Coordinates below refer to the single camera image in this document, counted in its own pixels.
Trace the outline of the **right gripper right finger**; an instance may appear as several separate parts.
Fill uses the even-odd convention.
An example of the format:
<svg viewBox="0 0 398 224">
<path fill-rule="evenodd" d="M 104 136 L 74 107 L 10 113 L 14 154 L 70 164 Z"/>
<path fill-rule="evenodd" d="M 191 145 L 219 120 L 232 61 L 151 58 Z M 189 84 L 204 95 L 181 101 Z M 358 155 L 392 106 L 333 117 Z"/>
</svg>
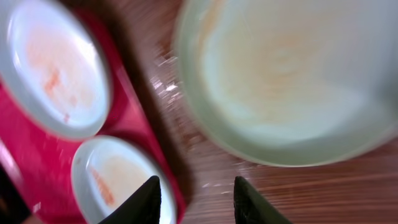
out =
<svg viewBox="0 0 398 224">
<path fill-rule="evenodd" d="M 235 224 L 292 224 L 244 177 L 234 180 Z"/>
</svg>

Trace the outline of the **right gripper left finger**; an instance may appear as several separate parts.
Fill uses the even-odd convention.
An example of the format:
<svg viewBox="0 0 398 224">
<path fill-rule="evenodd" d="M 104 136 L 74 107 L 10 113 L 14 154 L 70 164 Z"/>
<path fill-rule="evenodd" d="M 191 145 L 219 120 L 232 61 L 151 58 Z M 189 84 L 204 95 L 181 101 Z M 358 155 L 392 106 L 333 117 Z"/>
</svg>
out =
<svg viewBox="0 0 398 224">
<path fill-rule="evenodd" d="M 159 224 L 160 179 L 153 175 L 99 224 Z"/>
</svg>

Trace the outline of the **pale blue plate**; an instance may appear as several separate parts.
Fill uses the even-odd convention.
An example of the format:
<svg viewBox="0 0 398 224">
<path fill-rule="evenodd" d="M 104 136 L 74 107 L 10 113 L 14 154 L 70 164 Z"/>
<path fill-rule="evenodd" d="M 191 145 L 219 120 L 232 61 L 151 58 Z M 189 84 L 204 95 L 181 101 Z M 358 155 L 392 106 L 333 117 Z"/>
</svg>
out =
<svg viewBox="0 0 398 224">
<path fill-rule="evenodd" d="M 396 1 L 185 1 L 175 37 L 192 114 L 243 159 L 319 166 L 397 136 Z"/>
<path fill-rule="evenodd" d="M 1 83 L 30 120 L 66 139 L 97 134 L 113 100 L 101 47 L 58 1 L 1 2 Z"/>
<path fill-rule="evenodd" d="M 177 224 L 172 187 L 155 160 L 137 144 L 97 136 L 77 149 L 71 168 L 75 200 L 87 223 L 99 223 L 114 212 L 151 176 L 160 179 L 160 222 Z"/>
</svg>

